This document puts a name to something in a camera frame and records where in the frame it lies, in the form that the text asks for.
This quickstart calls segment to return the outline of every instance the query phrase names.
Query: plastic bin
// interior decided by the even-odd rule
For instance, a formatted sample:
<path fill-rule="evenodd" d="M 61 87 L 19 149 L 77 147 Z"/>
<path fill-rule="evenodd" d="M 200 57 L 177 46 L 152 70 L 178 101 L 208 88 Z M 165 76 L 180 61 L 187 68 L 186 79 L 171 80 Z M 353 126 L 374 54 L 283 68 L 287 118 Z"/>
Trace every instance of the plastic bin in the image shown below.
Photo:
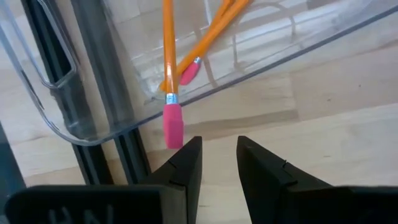
<path fill-rule="evenodd" d="M 45 122 L 94 145 L 162 113 L 162 1 L 0 0 L 0 38 Z M 220 1 L 175 0 L 177 61 Z M 218 38 L 187 105 L 398 11 L 395 0 L 254 0 Z"/>

